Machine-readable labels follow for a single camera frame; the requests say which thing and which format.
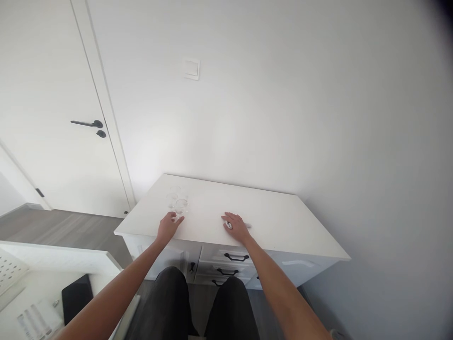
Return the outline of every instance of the knee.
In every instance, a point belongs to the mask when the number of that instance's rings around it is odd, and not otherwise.
[[[158,275],[158,278],[165,278],[166,280],[180,280],[183,279],[185,281],[184,275],[181,271],[176,268],[175,266],[167,267],[163,271],[161,271]]]
[[[245,285],[242,282],[241,279],[238,279],[235,276],[230,276],[228,280],[225,281],[225,283],[222,286],[227,285],[228,287],[237,287],[239,289],[244,289]]]

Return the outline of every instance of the wooden floor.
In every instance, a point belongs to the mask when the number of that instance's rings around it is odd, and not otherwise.
[[[18,209],[0,218],[0,240],[42,245],[109,251],[123,267],[132,258],[120,236],[113,230],[122,219],[59,210]],[[135,339],[138,317],[153,281],[144,281],[138,290],[141,301],[132,320],[127,340]],[[193,324],[204,334],[217,287],[189,284]],[[261,340],[283,340],[283,333],[261,290],[248,290]]]

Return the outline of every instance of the white dresser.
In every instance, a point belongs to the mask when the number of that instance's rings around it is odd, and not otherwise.
[[[224,212],[239,214],[251,225],[250,234],[295,286],[351,259],[296,195],[171,175],[162,175],[115,230],[133,259],[155,239],[159,222],[169,211],[167,195],[175,186],[188,196],[188,211],[148,280],[176,266],[188,283],[221,285],[236,276],[248,289],[261,289],[247,250],[223,227]]]

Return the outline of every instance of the door hinge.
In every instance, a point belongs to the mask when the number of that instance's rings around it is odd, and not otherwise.
[[[36,191],[38,192],[39,196],[44,197],[44,194],[41,192],[40,189],[36,188]]]

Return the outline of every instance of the leg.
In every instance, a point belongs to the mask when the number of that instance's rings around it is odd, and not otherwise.
[[[157,276],[140,316],[139,340],[187,340],[198,335],[192,325],[189,288],[176,267],[165,268]]]
[[[238,278],[228,278],[218,289],[205,337],[207,340],[260,339],[249,295]]]

